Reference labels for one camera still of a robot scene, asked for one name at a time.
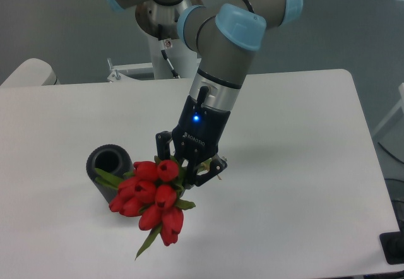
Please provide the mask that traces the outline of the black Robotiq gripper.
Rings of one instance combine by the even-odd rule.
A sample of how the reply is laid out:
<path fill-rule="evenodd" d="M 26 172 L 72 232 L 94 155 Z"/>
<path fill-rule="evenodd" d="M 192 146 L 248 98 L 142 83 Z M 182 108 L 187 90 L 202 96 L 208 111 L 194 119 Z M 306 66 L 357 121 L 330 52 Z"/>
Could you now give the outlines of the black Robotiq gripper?
<path fill-rule="evenodd" d="M 219 157 L 218 142 L 230 117 L 230 112 L 214 110 L 188 96 L 178 125 L 170 131 L 155 135 L 157 157 L 170 160 L 170 142 L 173 140 L 177 160 L 188 161 L 186 189 L 200 187 L 227 168 L 227 159 Z"/>

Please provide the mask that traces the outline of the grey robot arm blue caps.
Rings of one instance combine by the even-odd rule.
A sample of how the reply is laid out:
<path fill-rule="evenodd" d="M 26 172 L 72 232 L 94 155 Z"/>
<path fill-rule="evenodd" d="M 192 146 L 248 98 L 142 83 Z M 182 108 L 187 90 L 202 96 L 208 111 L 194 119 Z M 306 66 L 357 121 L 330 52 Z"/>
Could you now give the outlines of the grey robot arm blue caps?
<path fill-rule="evenodd" d="M 187 165 L 185 188 L 201 186 L 227 163 L 218 142 L 267 29 L 296 20 L 303 0 L 231 0 L 208 8 L 191 0 L 107 0 L 121 11 L 146 7 L 159 40 L 180 39 L 201 56 L 178 125 L 156 136 L 158 157 Z"/>

